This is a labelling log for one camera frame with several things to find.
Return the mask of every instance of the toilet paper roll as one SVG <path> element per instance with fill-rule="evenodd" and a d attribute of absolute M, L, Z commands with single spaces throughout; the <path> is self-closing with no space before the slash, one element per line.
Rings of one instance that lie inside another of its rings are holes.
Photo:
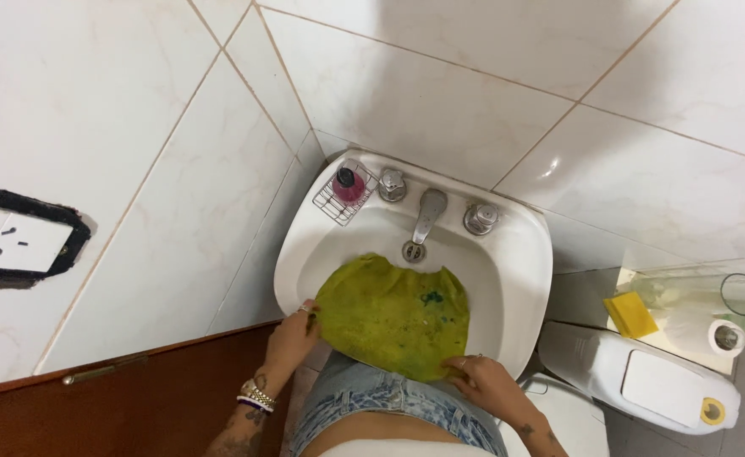
<path fill-rule="evenodd" d="M 657 325 L 669 342 L 682 350 L 734 358 L 744 348 L 742 327 L 729 320 L 690 311 L 660 311 Z M 722 334 L 731 334 L 735 341 L 723 341 Z"/>

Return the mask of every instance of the woman's left hand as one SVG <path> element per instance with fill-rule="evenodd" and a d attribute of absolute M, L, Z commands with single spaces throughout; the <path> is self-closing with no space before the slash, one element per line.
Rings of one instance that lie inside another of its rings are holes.
<path fill-rule="evenodd" d="M 282 320 L 274 329 L 271 338 L 268 338 L 268 348 L 265 353 L 266 372 L 286 375 L 290 377 L 296 367 L 311 352 L 319 340 L 321 325 L 310 322 L 310 313 L 307 310 L 318 310 L 319 306 L 315 300 L 305 300 L 303 308 Z"/>

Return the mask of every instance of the tattoo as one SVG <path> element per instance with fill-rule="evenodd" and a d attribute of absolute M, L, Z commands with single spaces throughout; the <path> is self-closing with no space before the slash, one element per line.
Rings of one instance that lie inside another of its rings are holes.
<path fill-rule="evenodd" d="M 529 437 L 531 433 L 535 432 L 532 427 L 530 427 L 530 424 L 525 424 L 520 429 L 520 433 L 525 437 Z"/>
<path fill-rule="evenodd" d="M 252 409 L 245 413 L 245 419 L 254 421 L 254 425 L 259 425 L 260 422 L 265 418 L 265 413 L 258 409 Z"/>
<path fill-rule="evenodd" d="M 254 433 L 251 438 L 237 440 L 235 438 L 226 438 L 223 446 L 216 450 L 217 457 L 250 457 L 259 451 L 259 442 L 262 441 L 260 432 Z"/>
<path fill-rule="evenodd" d="M 265 375 L 259 374 L 256 378 L 254 378 L 254 384 L 257 385 L 257 389 L 265 389 L 265 386 L 268 385 L 268 380 L 265 379 Z"/>

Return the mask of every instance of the blue stain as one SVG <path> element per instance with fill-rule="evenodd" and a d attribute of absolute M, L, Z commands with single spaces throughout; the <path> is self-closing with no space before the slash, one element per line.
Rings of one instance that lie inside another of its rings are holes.
<path fill-rule="evenodd" d="M 423 302 L 424 306 L 428 306 L 429 302 L 442 303 L 443 296 L 440 295 L 436 290 L 433 290 L 426 295 L 421 295 L 420 301 Z"/>

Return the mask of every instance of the yellow sponge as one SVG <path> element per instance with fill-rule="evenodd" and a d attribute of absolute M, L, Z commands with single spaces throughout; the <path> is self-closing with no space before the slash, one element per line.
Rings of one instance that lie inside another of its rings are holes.
<path fill-rule="evenodd" d="M 604 306 L 624 338 L 640 338 L 659 330 L 637 292 L 604 298 Z"/>

